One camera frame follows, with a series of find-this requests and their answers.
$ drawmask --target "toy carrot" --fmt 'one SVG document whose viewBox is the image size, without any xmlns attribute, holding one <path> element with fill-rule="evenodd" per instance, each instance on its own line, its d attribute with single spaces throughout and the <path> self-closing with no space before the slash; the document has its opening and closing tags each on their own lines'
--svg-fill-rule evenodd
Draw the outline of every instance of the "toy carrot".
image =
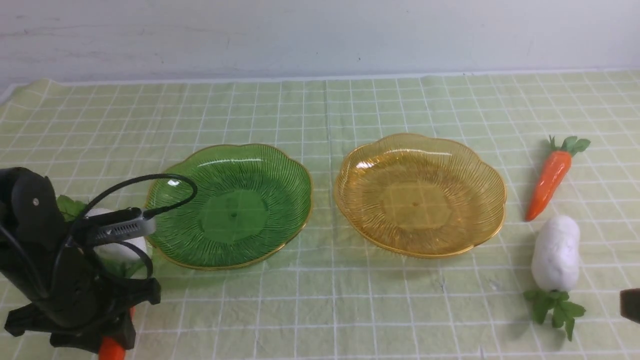
<svg viewBox="0 0 640 360">
<path fill-rule="evenodd" d="M 129 310 L 131 317 L 135 309 Z M 126 351 L 113 338 L 105 337 L 102 339 L 102 345 L 98 352 L 98 360 L 124 360 Z"/>
<path fill-rule="evenodd" d="M 545 161 L 540 178 L 533 191 L 533 197 L 529 204 L 526 221 L 535 219 L 547 207 L 556 192 L 556 188 L 571 167 L 572 157 L 578 152 L 585 151 L 591 142 L 587 139 L 578 140 L 578 136 L 569 136 L 564 139 L 562 146 L 556 146 L 556 138 L 549 137 L 551 154 Z"/>
</svg>

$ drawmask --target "white radish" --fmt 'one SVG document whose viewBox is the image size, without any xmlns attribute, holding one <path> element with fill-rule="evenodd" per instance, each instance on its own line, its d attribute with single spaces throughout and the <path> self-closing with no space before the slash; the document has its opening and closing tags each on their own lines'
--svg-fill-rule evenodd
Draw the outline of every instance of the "white radish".
<svg viewBox="0 0 640 360">
<path fill-rule="evenodd" d="M 565 215 L 545 222 L 538 233 L 531 262 L 536 284 L 545 291 L 570 291 L 580 275 L 580 227 Z"/>
<path fill-rule="evenodd" d="M 92 217 L 112 212 L 113 211 L 109 209 L 96 208 L 89 210 L 87 216 Z M 126 240 L 126 242 L 134 245 L 145 254 L 149 255 L 147 251 L 147 241 L 144 238 L 135 238 Z M 100 245 L 95 247 L 94 251 L 101 259 L 104 260 L 121 261 L 123 263 L 131 263 L 140 260 L 140 257 L 133 250 L 116 243 Z"/>
</svg>

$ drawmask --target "black object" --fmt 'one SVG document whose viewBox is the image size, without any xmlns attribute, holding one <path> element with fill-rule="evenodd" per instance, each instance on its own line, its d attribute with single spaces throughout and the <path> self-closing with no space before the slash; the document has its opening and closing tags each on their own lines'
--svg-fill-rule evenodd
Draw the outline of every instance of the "black object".
<svg viewBox="0 0 640 360">
<path fill-rule="evenodd" d="M 620 292 L 620 315 L 635 323 L 640 323 L 640 288 Z"/>
<path fill-rule="evenodd" d="M 162 178 L 185 181 L 193 193 L 164 208 L 131 208 L 86 217 L 109 194 L 130 184 Z M 144 301 L 160 303 L 160 284 L 152 277 L 149 257 L 124 240 L 152 233 L 154 223 L 147 226 L 146 222 L 191 201 L 196 193 L 196 184 L 184 176 L 137 177 L 107 189 L 75 220 L 66 222 L 48 177 L 20 167 L 0 170 L 0 272 L 31 301 L 9 312 L 5 330 L 13 336 L 25 331 L 47 332 L 53 347 L 94 354 L 104 337 L 113 338 L 125 350 L 132 349 L 136 331 L 129 310 Z M 125 231 L 112 234 L 105 229 Z M 123 279 L 108 273 L 93 251 L 107 243 L 119 243 L 137 253 L 147 266 L 147 278 Z"/>
</svg>

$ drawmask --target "green tablecloth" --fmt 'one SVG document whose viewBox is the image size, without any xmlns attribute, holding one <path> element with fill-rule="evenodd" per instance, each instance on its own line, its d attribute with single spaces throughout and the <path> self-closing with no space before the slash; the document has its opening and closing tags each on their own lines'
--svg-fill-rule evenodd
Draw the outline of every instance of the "green tablecloth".
<svg viewBox="0 0 640 360">
<path fill-rule="evenodd" d="M 0 107 L 0 165 L 49 176 L 88 200 L 218 143 L 260 142 L 314 178 L 308 226 L 267 261 L 194 272 L 156 259 L 163 301 L 138 307 L 136 360 L 546 359 L 640 357 L 640 327 L 618 292 L 640 287 L 640 73 L 593 72 L 261 83 L 64 85 L 41 80 Z M 465 143 L 508 184 L 506 223 L 467 254 L 440 261 L 381 250 L 332 199 L 343 157 L 412 132 Z M 593 143 L 548 209 L 522 222 L 548 135 Z M 149 184 L 105 207 L 144 205 Z M 588 310 L 573 342 L 533 325 L 523 290 L 535 231 L 554 213 L 582 231 L 572 300 Z M 24 304 L 0 281 L 0 318 Z M 0 331 L 7 359 L 89 359 L 41 334 Z"/>
</svg>

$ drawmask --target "gold rim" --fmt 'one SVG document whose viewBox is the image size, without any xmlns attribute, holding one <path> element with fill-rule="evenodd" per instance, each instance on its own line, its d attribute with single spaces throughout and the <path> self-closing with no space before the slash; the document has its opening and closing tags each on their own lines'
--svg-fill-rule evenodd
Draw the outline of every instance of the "gold rim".
<svg viewBox="0 0 640 360">
<path fill-rule="evenodd" d="M 342 207 L 342 201 L 338 198 L 338 186 L 336 186 L 336 182 L 338 180 L 338 178 L 340 177 L 340 175 L 346 171 L 346 161 L 347 159 L 349 159 L 356 151 L 363 149 L 364 147 L 368 147 L 368 146 L 372 146 L 376 143 L 380 143 L 383 140 L 392 138 L 392 137 L 396 137 L 396 136 L 402 136 L 402 135 L 411 135 L 411 136 L 416 136 L 416 137 L 421 137 L 424 138 L 426 140 L 432 140 L 432 141 L 441 141 L 441 142 L 450 142 L 450 143 L 455 143 L 456 145 L 459 145 L 460 147 L 466 148 L 468 149 L 473 155 L 476 156 L 476 158 L 478 159 L 478 161 L 484 165 L 486 165 L 489 169 L 491 169 L 492 172 L 495 173 L 495 175 L 498 176 L 498 178 L 500 179 L 500 183 L 502 184 L 502 198 L 504 199 L 502 202 L 502 220 L 500 221 L 500 225 L 498 225 L 495 229 L 494 232 L 492 232 L 491 235 L 489 235 L 486 239 L 484 239 L 483 241 L 480 241 L 478 243 L 472 244 L 469 247 L 466 247 L 464 249 L 458 250 L 456 252 L 450 252 L 448 254 L 438 254 L 438 255 L 430 255 L 430 254 L 419 254 L 419 253 L 415 253 L 415 252 L 410 252 L 410 251 L 406 251 L 406 250 L 402 250 L 402 249 L 398 249 L 395 247 L 390 247 L 388 245 L 382 244 L 379 241 L 375 240 L 374 238 L 372 238 L 371 236 L 365 234 L 362 230 L 360 230 L 357 226 L 353 225 L 353 223 L 351 222 L 351 219 L 349 219 L 349 217 L 347 216 L 347 211 L 346 209 L 344 209 Z M 507 218 L 507 211 L 506 211 L 506 207 L 507 207 L 507 185 L 504 182 L 504 179 L 502 178 L 502 176 L 500 175 L 500 173 L 495 170 L 491 165 L 487 164 L 486 162 L 484 162 L 482 160 L 482 158 L 480 157 L 480 155 L 478 155 L 475 151 L 473 151 L 473 149 L 471 149 L 470 147 L 466 146 L 463 143 L 459 143 L 457 141 L 454 140 L 450 140 L 450 139 L 442 139 L 442 138 L 430 138 L 428 136 L 424 136 L 424 135 L 420 135 L 420 134 L 414 134 L 414 133 L 396 133 L 396 134 L 391 134 L 391 135 L 387 135 L 379 140 L 376 140 L 374 142 L 371 143 L 366 143 L 364 145 L 358 146 L 357 148 L 353 149 L 352 151 L 349 152 L 349 154 L 347 156 L 344 157 L 344 160 L 342 161 L 342 165 L 340 166 L 340 171 L 338 171 L 338 176 L 336 178 L 336 180 L 334 181 L 334 186 L 333 186 L 333 201 L 336 203 L 338 209 L 340 210 L 340 212 L 342 213 L 342 216 L 344 216 L 347 221 L 349 222 L 349 224 L 351 224 L 351 227 L 354 228 L 356 231 L 358 231 L 358 233 L 360 233 L 360 235 L 362 235 L 362 237 L 364 237 L 365 239 L 369 240 L 370 242 L 372 242 L 373 244 L 375 244 L 376 246 L 383 248 L 385 250 L 389 250 L 391 252 L 395 252 L 397 254 L 402 254 L 402 255 L 407 255 L 407 256 L 411 256 L 414 258 L 420 258 L 420 259 L 443 259 L 443 258 L 450 258 L 452 256 L 456 256 L 456 255 L 460 255 L 463 254 L 471 249 L 473 249 L 474 247 L 478 247 L 484 243 L 486 243 L 487 241 L 491 240 L 494 236 L 496 236 L 498 234 L 498 232 L 500 232 L 500 230 L 502 229 L 502 227 L 504 226 L 504 222 Z"/>
<path fill-rule="evenodd" d="M 147 240 L 149 242 L 149 244 L 151 244 L 151 246 L 153 246 L 154 249 L 157 249 L 158 253 L 160 253 L 160 255 L 162 255 L 162 257 L 165 258 L 166 260 L 168 260 L 170 263 L 173 263 L 175 265 L 181 266 L 183 268 L 190 268 L 190 269 L 204 270 L 204 271 L 233 270 L 233 269 L 238 269 L 238 268 L 244 268 L 244 267 L 259 263 L 261 261 L 264 261 L 267 258 L 271 257 L 276 252 L 282 250 L 282 248 L 284 248 L 288 243 L 290 243 L 291 240 L 295 239 L 295 237 L 300 234 L 300 232 L 305 228 L 305 226 L 307 226 L 307 223 L 309 222 L 309 219 L 311 218 L 311 214 L 313 213 L 313 210 L 314 210 L 314 196 L 313 196 L 313 194 L 314 194 L 314 179 L 313 179 L 313 177 L 311 177 L 311 173 L 309 172 L 309 170 L 304 165 L 302 165 L 302 163 L 300 163 L 299 161 L 297 161 L 295 159 L 292 159 L 284 151 L 278 149 L 277 147 L 275 147 L 273 145 L 269 145 L 269 144 L 266 144 L 266 143 L 246 143 L 246 144 L 243 144 L 243 145 L 220 143 L 218 145 L 212 145 L 212 146 L 204 147 L 204 148 L 194 152 L 193 154 L 189 155 L 186 159 L 180 161 L 179 163 L 176 163 L 176 164 L 168 167 L 167 169 L 165 169 L 163 171 L 163 174 L 168 174 L 168 171 L 170 169 L 186 163 L 187 161 L 189 161 L 193 156 L 195 156 L 199 152 L 206 151 L 206 150 L 209 150 L 209 149 L 213 149 L 215 147 L 246 147 L 246 146 L 265 146 L 265 147 L 270 147 L 272 149 L 275 149 L 280 154 L 282 154 L 285 158 L 287 158 L 289 161 L 293 161 L 295 164 L 298 164 L 305 171 L 305 173 L 307 173 L 307 177 L 309 178 L 309 185 L 310 185 L 311 192 L 309 193 L 309 197 L 310 197 L 309 214 L 307 214 L 307 218 L 305 219 L 304 223 L 302 223 L 300 228 L 288 240 L 284 241 L 279 247 L 277 247 L 276 249 L 272 250 L 268 254 L 263 255 L 263 256 L 261 256 L 259 258 L 253 259 L 253 260 L 249 260 L 249 261 L 247 261 L 245 263 L 241 263 L 241 264 L 237 264 L 237 265 L 231 265 L 231 266 L 196 266 L 196 265 L 189 265 L 189 264 L 181 263 L 179 261 L 176 261 L 176 260 L 170 258 L 167 254 L 165 254 L 162 251 L 162 249 L 160 249 L 149 238 L 149 236 L 145 236 L 145 240 Z M 147 199 L 145 201 L 145 208 L 147 208 L 148 205 L 149 205 L 149 201 L 150 201 L 150 198 L 151 198 L 151 189 L 153 189 L 153 187 L 154 187 L 154 185 L 156 184 L 157 181 L 158 180 L 155 180 L 151 184 L 151 186 L 149 186 L 149 189 L 147 190 Z"/>
</svg>

